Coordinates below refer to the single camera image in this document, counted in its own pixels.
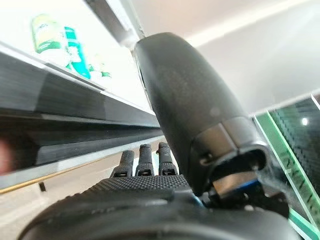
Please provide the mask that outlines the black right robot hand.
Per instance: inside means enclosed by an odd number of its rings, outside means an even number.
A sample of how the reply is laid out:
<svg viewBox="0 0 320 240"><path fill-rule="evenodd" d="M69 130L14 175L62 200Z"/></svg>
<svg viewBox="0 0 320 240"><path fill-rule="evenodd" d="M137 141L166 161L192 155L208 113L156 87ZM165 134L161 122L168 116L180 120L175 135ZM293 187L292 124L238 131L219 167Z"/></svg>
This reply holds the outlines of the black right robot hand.
<svg viewBox="0 0 320 240"><path fill-rule="evenodd" d="M219 196L213 182L258 173L268 145L225 82L181 37L140 40L135 59L178 175L109 177L37 215L21 240L297 240L286 197L259 181Z"/></svg>

